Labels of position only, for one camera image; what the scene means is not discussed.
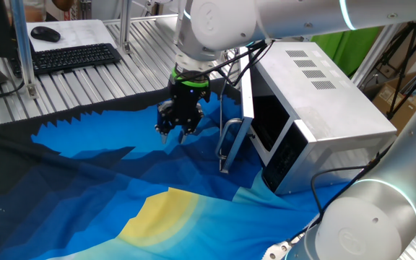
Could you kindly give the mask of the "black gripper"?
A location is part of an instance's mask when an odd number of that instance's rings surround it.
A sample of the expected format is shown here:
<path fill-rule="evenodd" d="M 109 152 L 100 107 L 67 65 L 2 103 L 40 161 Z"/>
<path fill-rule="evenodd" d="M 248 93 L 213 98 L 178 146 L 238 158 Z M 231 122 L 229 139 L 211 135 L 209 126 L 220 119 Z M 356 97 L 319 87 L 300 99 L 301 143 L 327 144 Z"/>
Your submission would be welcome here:
<path fill-rule="evenodd" d="M 211 90 L 206 82 L 168 82 L 171 103 L 157 105 L 157 124 L 155 130 L 160 134 L 162 144 L 166 144 L 168 135 L 175 125 L 182 125 L 178 141 L 183 144 L 188 135 L 193 134 L 204 117 L 201 99 L 209 102 Z"/>

